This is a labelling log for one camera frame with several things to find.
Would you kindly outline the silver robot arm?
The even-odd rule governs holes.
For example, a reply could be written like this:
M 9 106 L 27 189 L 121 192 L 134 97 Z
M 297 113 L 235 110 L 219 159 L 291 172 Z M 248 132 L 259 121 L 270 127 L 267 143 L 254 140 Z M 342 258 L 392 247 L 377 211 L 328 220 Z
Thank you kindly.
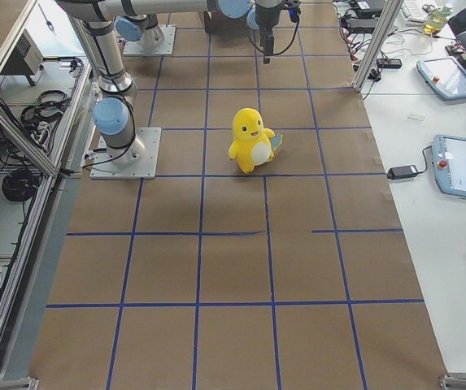
M 238 19 L 251 11 L 252 1 L 216 1 L 218 10 L 231 19 Z M 176 28 L 159 26 L 157 15 L 139 14 L 120 16 L 116 19 L 117 32 L 128 42 L 136 42 L 143 49 L 153 49 L 164 44 L 167 40 L 165 32 L 174 33 Z
M 299 1 L 59 1 L 58 6 L 80 29 L 77 37 L 90 64 L 98 72 L 103 97 L 96 103 L 93 119 L 106 143 L 106 162 L 118 169 L 138 167 L 146 147 L 136 129 L 133 101 L 137 86 L 126 71 L 117 37 L 139 41 L 147 29 L 158 30 L 163 13 L 219 12 L 230 19 L 254 21 L 259 30 L 264 62 L 275 56 L 273 29 L 280 13 L 288 11 L 297 24 Z

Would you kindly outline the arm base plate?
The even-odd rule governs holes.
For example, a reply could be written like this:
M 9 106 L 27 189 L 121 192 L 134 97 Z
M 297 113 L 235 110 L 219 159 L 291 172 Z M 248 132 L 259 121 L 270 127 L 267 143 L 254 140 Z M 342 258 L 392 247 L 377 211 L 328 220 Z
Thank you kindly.
M 103 137 L 98 139 L 98 148 L 105 151 L 94 155 L 94 165 L 89 176 L 93 180 L 154 179 L 158 162 L 162 129 L 140 127 L 136 129 L 134 142 L 125 154 L 116 149 L 108 149 Z
M 174 49 L 176 36 L 175 25 L 157 25 L 144 31 L 127 32 L 124 56 L 128 57 L 158 57 L 170 56 Z

